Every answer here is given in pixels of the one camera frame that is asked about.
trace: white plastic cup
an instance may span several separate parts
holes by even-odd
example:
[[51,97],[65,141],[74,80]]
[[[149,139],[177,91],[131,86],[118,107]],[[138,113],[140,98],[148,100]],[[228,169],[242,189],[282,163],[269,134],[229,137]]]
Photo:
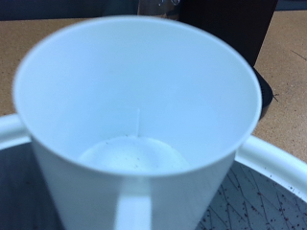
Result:
[[[67,230],[194,229],[261,110],[257,79],[232,48],[142,16],[92,19],[45,38],[22,60],[13,98]],[[95,166],[81,160],[118,137],[153,138],[188,167],[169,167],[167,150],[155,155],[146,143],[138,153],[156,169],[125,168],[117,144],[115,168],[96,164],[103,150]]]

